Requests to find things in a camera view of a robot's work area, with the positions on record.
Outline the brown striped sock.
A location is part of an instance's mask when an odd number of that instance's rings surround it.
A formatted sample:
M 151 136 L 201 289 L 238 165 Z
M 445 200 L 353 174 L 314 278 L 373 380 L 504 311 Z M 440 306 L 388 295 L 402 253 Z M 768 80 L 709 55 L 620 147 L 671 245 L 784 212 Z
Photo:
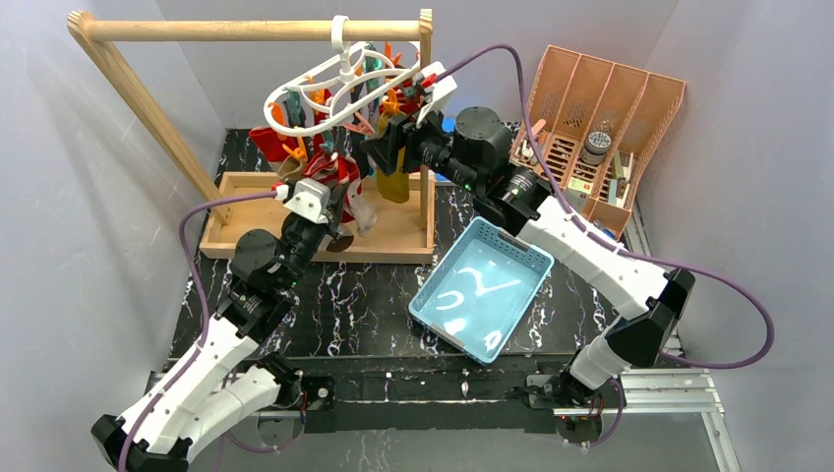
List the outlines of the brown striped sock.
M 297 174 L 295 179 L 284 180 L 280 183 L 295 182 L 306 178 L 303 176 L 303 171 Z M 281 223 L 280 239 L 295 252 L 314 254 L 324 250 L 339 253 L 345 251 L 353 243 L 354 235 L 352 238 L 331 238 L 326 234 L 324 224 L 311 223 L 287 211 Z

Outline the white sock hanger with clips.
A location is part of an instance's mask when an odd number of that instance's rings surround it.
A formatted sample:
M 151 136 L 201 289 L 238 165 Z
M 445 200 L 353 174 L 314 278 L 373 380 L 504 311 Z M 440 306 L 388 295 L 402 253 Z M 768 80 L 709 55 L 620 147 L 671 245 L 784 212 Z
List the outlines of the white sock hanger with clips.
M 419 22 L 358 21 L 336 15 L 324 22 L 332 56 L 275 88 L 263 105 L 267 124 L 280 135 L 305 138 L 350 119 L 412 79 L 426 61 L 426 31 Z M 414 49 L 411 65 L 371 47 L 373 42 L 404 41 Z

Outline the beige sock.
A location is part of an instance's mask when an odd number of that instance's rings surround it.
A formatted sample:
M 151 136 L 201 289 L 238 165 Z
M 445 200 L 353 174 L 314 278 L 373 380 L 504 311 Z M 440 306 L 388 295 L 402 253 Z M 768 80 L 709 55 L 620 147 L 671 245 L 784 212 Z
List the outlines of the beige sock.
M 351 182 L 346 193 L 346 210 L 357 224 L 358 233 L 365 237 L 377 222 L 376 207 L 365 197 L 360 180 Z

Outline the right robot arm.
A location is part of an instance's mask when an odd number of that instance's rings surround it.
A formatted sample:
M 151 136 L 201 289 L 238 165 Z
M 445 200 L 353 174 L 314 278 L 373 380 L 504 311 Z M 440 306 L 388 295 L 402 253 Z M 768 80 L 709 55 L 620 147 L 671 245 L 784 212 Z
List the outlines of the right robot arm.
M 472 196 L 476 212 L 532 244 L 596 288 L 616 313 L 614 323 L 580 348 L 549 386 L 533 393 L 561 405 L 584 405 L 610 379 L 655 364 L 682 317 L 694 276 L 638 260 L 563 206 L 534 170 L 509 159 L 512 134 L 497 113 L 469 107 L 454 129 L 443 115 L 397 115 L 360 148 L 386 175 L 421 165 Z

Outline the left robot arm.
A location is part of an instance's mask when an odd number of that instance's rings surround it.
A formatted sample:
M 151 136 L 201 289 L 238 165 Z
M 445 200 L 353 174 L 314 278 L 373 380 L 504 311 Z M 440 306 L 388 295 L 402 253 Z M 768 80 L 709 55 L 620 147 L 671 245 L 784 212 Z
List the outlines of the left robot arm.
M 347 237 L 341 217 L 350 186 L 310 178 L 276 184 L 237 202 L 270 199 L 288 211 L 281 231 L 246 232 L 231 260 L 232 281 L 215 310 L 203 309 L 196 342 L 153 388 L 91 434 L 118 471 L 185 471 L 209 444 L 268 407 L 299 415 L 329 409 L 333 385 L 272 353 L 229 385 L 222 381 L 273 334 L 295 307 L 294 288 L 325 240 Z

